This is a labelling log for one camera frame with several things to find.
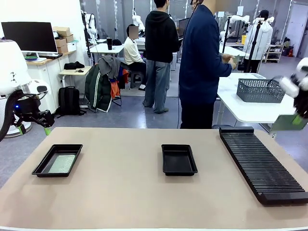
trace black cup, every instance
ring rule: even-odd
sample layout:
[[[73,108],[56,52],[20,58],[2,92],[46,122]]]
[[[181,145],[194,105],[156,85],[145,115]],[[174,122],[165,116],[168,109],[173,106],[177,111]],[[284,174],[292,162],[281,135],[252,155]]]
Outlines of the black cup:
[[[107,38],[108,50],[112,50],[112,38]]]

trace man in black hoodie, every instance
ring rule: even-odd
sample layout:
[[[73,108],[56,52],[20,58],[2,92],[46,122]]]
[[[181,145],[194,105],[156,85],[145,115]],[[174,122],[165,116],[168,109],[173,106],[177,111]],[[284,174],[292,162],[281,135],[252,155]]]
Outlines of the man in black hoodie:
[[[161,114],[165,108],[169,89],[172,53],[180,50],[180,42],[175,24],[166,10],[170,0],[154,0],[157,11],[152,11],[145,20],[145,49],[147,58],[147,83],[145,107],[154,107]]]

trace gray jacket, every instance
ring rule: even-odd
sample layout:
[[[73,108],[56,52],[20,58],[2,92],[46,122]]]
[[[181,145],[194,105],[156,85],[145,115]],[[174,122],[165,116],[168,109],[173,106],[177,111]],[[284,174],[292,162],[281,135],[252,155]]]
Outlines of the gray jacket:
[[[106,55],[98,60],[101,75],[108,75],[110,79],[117,79],[120,69],[120,61],[111,55]]]

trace navy blue jacket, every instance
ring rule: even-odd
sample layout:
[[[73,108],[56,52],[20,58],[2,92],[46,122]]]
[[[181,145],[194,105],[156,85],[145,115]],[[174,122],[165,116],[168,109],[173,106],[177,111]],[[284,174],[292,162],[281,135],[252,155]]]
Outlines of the navy blue jacket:
[[[219,27],[211,11],[199,5],[187,25],[180,66],[180,100],[207,104],[216,100],[219,77],[228,77],[232,66],[219,54]]]

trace computer monitor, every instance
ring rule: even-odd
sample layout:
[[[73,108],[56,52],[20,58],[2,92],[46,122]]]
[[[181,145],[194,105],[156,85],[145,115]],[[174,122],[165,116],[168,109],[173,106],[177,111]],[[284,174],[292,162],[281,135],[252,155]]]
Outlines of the computer monitor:
[[[179,20],[179,37],[180,38],[184,36],[188,22],[189,22],[189,18]]]
[[[3,22],[5,39],[15,41],[23,52],[58,53],[51,23]]]

